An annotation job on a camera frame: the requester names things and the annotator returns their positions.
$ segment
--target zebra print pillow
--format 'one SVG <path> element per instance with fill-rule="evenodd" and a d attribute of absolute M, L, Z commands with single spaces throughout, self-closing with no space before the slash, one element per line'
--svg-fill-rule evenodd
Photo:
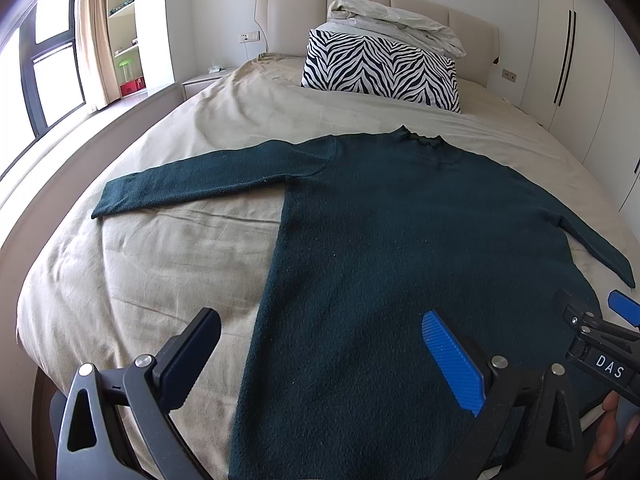
<path fill-rule="evenodd" d="M 310 31 L 302 86 L 379 95 L 460 113 L 452 59 L 384 38 Z"/>

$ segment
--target beige curtain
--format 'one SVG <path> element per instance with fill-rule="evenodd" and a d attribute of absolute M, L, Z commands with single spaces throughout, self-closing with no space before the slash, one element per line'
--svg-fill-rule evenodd
<path fill-rule="evenodd" d="M 120 98 L 107 30 L 107 0 L 76 0 L 76 50 L 87 105 L 100 110 Z"/>

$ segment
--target dark green sweater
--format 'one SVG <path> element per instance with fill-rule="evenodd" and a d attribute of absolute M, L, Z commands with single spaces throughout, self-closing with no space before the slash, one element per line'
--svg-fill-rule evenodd
<path fill-rule="evenodd" d="M 93 217 L 276 182 L 286 198 L 238 399 L 232 480 L 431 475 L 472 415 L 422 342 L 425 311 L 445 312 L 490 356 L 542 368 L 564 362 L 572 339 L 551 310 L 558 288 L 599 312 L 563 230 L 635 286 L 625 257 L 548 192 L 404 127 L 269 140 L 123 176 Z M 581 407 L 604 392 L 568 370 Z"/>

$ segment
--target upholstered headboard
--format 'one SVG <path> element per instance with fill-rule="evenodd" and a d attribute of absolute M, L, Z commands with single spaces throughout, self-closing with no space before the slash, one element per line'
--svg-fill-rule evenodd
<path fill-rule="evenodd" d="M 334 0 L 255 0 L 255 21 L 266 36 L 270 52 L 304 56 L 309 30 L 326 21 Z M 370 0 L 429 16 L 449 25 L 465 47 L 456 62 L 458 76 L 486 86 L 491 64 L 497 59 L 498 27 L 459 10 L 426 0 Z"/>

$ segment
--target white wardrobe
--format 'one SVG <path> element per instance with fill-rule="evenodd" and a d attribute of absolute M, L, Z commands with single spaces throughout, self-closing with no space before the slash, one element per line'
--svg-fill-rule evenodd
<path fill-rule="evenodd" d="M 540 0 L 520 107 L 583 163 L 640 238 L 640 56 L 603 0 Z"/>

